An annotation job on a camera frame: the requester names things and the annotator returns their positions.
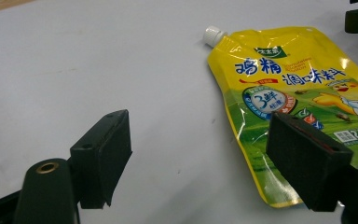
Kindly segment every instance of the seasoning packet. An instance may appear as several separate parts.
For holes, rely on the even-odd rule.
[[[358,66],[327,36],[312,27],[227,35],[211,26],[204,41],[213,47],[208,64],[267,204],[302,203],[266,154],[272,111],[295,115],[344,144],[358,167]]]

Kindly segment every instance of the brass hole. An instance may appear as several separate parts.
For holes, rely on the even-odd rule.
[[[44,175],[44,174],[48,174],[50,172],[57,170],[58,167],[59,167],[59,164],[57,162],[47,162],[47,163],[37,167],[36,172],[38,174]]]

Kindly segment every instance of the white table surface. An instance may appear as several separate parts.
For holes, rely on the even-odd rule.
[[[130,111],[133,154],[112,207],[82,223],[340,223],[259,197],[208,68],[208,25],[314,26],[358,63],[349,0],[36,0],[0,11],[0,198],[101,116]]]

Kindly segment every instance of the black mount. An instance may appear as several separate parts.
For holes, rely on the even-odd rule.
[[[22,190],[0,199],[0,224],[80,223],[82,208],[103,208],[132,153],[127,110],[103,116],[71,147],[71,158],[38,162]]]
[[[332,212],[340,201],[341,222],[358,224],[358,170],[350,149],[303,119],[273,113],[267,155],[309,209]]]

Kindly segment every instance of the product logo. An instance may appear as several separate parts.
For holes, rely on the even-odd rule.
[[[248,108],[261,119],[270,119],[272,111],[290,113],[297,99],[267,86],[257,86],[243,91],[242,99]]]
[[[287,57],[286,53],[280,46],[268,49],[256,48],[255,51],[265,57],[269,57],[272,59]]]

